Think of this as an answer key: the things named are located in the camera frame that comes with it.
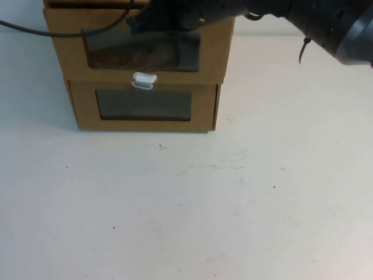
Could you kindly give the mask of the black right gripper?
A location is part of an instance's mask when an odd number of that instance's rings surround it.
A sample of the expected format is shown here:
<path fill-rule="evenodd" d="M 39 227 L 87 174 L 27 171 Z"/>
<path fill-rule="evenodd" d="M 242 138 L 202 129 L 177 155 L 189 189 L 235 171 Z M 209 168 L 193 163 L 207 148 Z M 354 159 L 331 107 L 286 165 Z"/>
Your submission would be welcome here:
<path fill-rule="evenodd" d="M 137 15 L 125 21 L 130 34 L 191 31 L 247 12 L 247 1 L 243 0 L 151 0 Z"/>

